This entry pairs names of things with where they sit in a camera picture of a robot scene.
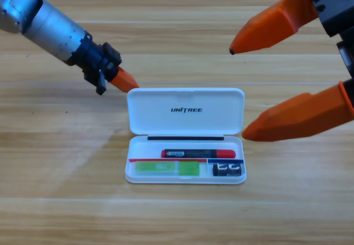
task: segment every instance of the green sticker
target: green sticker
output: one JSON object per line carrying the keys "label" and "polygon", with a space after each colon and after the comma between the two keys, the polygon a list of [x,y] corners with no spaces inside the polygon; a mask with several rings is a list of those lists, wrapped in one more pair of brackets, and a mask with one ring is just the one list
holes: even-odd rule
{"label": "green sticker", "polygon": [[180,161],[178,166],[180,176],[199,176],[198,161]]}

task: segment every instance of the black strip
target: black strip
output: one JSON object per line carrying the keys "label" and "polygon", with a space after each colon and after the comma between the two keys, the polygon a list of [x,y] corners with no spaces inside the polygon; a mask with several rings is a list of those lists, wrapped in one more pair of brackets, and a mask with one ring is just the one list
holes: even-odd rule
{"label": "black strip", "polygon": [[148,140],[214,140],[214,141],[223,141],[224,137],[148,136]]}

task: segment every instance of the wood grain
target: wood grain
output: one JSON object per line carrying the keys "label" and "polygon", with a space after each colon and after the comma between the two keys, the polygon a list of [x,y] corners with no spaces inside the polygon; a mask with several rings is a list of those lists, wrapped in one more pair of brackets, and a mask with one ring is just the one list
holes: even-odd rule
{"label": "wood grain", "polygon": [[[49,0],[122,53],[142,87],[238,87],[244,127],[302,92],[349,77],[316,20],[270,49],[231,56],[278,0]],[[354,243],[354,123],[276,143],[243,140],[242,185],[124,178],[126,94],[103,96],[20,35],[0,32],[0,244]]]}

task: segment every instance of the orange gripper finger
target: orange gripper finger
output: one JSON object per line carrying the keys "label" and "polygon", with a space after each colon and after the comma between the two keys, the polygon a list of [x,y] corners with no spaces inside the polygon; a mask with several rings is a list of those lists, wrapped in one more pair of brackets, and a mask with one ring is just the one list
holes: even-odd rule
{"label": "orange gripper finger", "polygon": [[251,18],[234,38],[230,53],[269,48],[318,18],[311,0],[281,0]]}
{"label": "orange gripper finger", "polygon": [[315,95],[303,93],[263,112],[242,133],[258,142],[309,137],[354,120],[343,83]]}
{"label": "orange gripper finger", "polygon": [[125,93],[128,93],[133,88],[139,88],[134,77],[121,67],[118,67],[118,74],[110,83]]}

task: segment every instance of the black connector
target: black connector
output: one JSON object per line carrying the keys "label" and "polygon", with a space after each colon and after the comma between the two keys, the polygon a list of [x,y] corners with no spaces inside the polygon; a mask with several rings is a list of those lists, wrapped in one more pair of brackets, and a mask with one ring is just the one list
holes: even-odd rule
{"label": "black connector", "polygon": [[352,103],[352,106],[354,107],[354,79],[349,79],[345,82],[343,82],[344,88],[347,92],[347,95],[350,99],[350,102]]}
{"label": "black connector", "polygon": [[330,37],[354,26],[354,0],[312,0]]}
{"label": "black connector", "polygon": [[96,92],[102,95],[106,91],[106,80],[111,82],[117,76],[122,59],[120,53],[109,43],[97,45],[93,42],[92,35],[86,32],[78,49],[65,63],[80,67],[84,79],[96,86]]}

